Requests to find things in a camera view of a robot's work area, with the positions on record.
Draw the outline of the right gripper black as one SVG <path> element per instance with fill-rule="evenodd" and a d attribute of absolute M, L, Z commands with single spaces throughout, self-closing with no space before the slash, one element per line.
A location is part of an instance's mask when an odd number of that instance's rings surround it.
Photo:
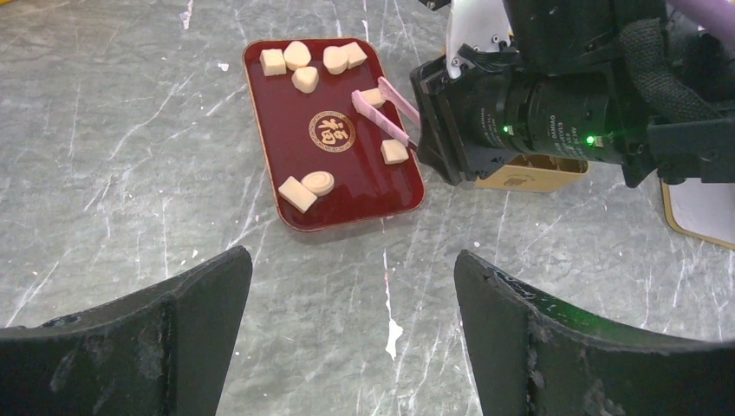
<path fill-rule="evenodd" d="M 419 161 L 446 183 L 487 179 L 528 149 L 510 104 L 517 69 L 516 49 L 459 51 L 459 77 L 449 74 L 446 54 L 410 74 L 419 111 Z"/>

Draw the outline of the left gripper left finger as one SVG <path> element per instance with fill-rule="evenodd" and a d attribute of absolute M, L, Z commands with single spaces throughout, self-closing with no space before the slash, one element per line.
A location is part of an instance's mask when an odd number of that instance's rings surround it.
<path fill-rule="evenodd" d="M 4 328 L 2 414 L 215 414 L 251 277 L 236 246 L 100 306 Z"/>

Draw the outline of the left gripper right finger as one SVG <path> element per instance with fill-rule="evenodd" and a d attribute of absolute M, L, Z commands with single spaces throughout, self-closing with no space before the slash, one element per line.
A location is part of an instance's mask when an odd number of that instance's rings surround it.
<path fill-rule="evenodd" d="M 485 415 L 731 415 L 734 344 L 589 313 L 463 250 L 454 266 Z"/>

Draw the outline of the pink metal tweezers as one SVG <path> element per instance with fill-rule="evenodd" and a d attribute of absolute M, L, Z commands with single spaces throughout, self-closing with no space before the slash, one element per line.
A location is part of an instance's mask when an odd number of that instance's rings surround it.
<path fill-rule="evenodd" d="M 350 95 L 354 109 L 391 139 L 398 140 L 404 146 L 417 151 L 420 139 L 408 134 L 403 125 L 403 118 L 420 127 L 419 111 L 384 76 L 377 78 L 377 88 L 386 99 L 381 108 L 367 104 L 361 97 L 361 90 L 354 90 Z"/>

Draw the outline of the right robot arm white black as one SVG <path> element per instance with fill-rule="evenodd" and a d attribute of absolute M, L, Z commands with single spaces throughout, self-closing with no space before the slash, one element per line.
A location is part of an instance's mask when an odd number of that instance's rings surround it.
<path fill-rule="evenodd" d="M 451 1 L 446 52 L 410 75 L 421 163 L 487 179 L 520 155 L 734 180 L 734 6 Z"/>

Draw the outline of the gold chocolate box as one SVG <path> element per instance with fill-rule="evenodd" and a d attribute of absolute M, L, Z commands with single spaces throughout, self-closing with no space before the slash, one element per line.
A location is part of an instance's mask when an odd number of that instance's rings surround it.
<path fill-rule="evenodd" d="M 543 155 L 521 155 L 502 166 L 477 188 L 511 192 L 551 193 L 571 185 L 589 172 L 587 161 Z"/>

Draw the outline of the square white chocolate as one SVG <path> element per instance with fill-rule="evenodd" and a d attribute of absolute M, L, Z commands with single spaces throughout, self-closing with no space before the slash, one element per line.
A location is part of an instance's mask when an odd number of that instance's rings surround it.
<path fill-rule="evenodd" d="M 398 140 L 383 140 L 381 154 L 386 165 L 397 165 L 409 159 L 407 148 Z"/>

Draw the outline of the rectangular chocolate near logo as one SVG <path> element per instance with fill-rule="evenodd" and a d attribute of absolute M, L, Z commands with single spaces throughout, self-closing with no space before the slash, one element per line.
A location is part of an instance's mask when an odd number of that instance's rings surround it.
<path fill-rule="evenodd" d="M 381 108 L 386 101 L 382 92 L 378 88 L 360 91 L 360 94 L 367 104 L 375 108 Z"/>

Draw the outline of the round swirl white chocolate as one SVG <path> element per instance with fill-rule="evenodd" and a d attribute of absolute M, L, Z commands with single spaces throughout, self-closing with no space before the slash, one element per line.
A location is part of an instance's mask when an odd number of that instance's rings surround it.
<path fill-rule="evenodd" d="M 327 171 L 314 171 L 305 175 L 301 184 L 317 197 L 329 194 L 335 186 L 335 178 Z"/>

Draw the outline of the rectangular white chocolate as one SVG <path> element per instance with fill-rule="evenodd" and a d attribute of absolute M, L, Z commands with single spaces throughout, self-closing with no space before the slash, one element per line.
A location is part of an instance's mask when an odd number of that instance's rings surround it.
<path fill-rule="evenodd" d="M 289 176 L 277 191 L 301 213 L 305 213 L 317 200 L 317 196 L 293 176 Z"/>

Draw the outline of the red rectangular tray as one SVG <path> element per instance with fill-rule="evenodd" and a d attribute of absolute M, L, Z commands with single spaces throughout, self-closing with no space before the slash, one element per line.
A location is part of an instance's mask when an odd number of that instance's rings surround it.
<path fill-rule="evenodd" d="M 387 135 L 359 114 L 351 94 L 378 85 L 384 75 L 375 48 L 360 39 L 314 38 L 304 40 L 311 54 L 310 66 L 318 71 L 315 91 L 305 94 L 292 75 L 263 72 L 260 56 L 265 50 L 284 50 L 289 39 L 261 40 L 243 52 L 257 126 L 273 188 L 289 178 L 325 171 L 335 177 L 335 188 L 299 211 L 274 193 L 282 221 L 292 229 L 311 232 L 413 211 L 425 197 L 425 186 L 414 155 L 388 165 L 381 154 Z M 332 75 L 322 63 L 327 47 L 354 43 L 366 54 L 361 65 Z"/>

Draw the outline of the silver box lid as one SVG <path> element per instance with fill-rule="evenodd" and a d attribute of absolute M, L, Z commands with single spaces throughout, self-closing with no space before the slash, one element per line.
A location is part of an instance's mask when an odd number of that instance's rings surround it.
<path fill-rule="evenodd" d="M 661 183 L 664 212 L 678 233 L 734 249 L 734 184 L 687 179 Z"/>

